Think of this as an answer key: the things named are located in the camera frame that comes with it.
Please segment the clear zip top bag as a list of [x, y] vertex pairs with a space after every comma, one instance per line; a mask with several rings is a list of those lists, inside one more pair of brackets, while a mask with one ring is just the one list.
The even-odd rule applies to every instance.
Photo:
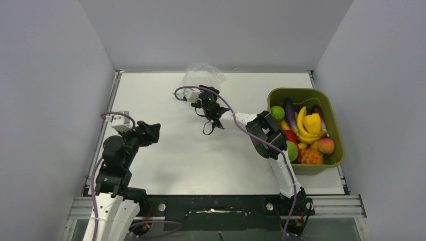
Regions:
[[217, 96], [225, 78], [221, 70], [208, 63], [189, 64], [178, 88], [174, 91], [174, 97], [185, 101], [183, 98], [185, 88], [203, 89]]

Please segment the green custard apple toy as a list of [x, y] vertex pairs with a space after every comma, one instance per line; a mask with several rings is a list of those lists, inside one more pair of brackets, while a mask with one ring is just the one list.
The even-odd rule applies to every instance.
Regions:
[[285, 110], [281, 106], [272, 106], [270, 108], [270, 113], [276, 121], [281, 121], [285, 117]]

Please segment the dark purple eggplant toy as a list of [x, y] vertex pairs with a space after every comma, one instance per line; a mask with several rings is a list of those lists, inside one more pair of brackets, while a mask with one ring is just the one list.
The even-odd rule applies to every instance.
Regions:
[[284, 100], [283, 104], [284, 104], [284, 111], [285, 111], [287, 123], [288, 123], [290, 129], [298, 137], [299, 136], [299, 130], [298, 130], [298, 126], [297, 126], [297, 120], [296, 120], [296, 116], [295, 116], [295, 109], [294, 109], [293, 102], [290, 98], [286, 98]]

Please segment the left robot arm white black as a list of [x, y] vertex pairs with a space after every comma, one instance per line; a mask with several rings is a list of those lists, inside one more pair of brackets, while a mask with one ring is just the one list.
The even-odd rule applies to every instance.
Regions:
[[146, 209], [146, 190], [129, 187], [130, 166], [140, 147], [159, 141], [160, 128], [138, 121], [134, 129], [104, 140], [90, 187], [93, 208], [83, 240], [124, 240], [135, 217]]

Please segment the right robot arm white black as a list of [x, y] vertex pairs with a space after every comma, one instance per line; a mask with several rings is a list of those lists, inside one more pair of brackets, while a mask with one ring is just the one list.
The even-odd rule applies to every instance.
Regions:
[[268, 160], [279, 186], [282, 206], [285, 212], [301, 217], [314, 215], [313, 201], [295, 176], [288, 154], [288, 138], [272, 114], [246, 114], [233, 111], [229, 104], [218, 103], [219, 91], [204, 85], [187, 88], [183, 99], [195, 109], [202, 109], [212, 129], [239, 130], [247, 134], [256, 152]]

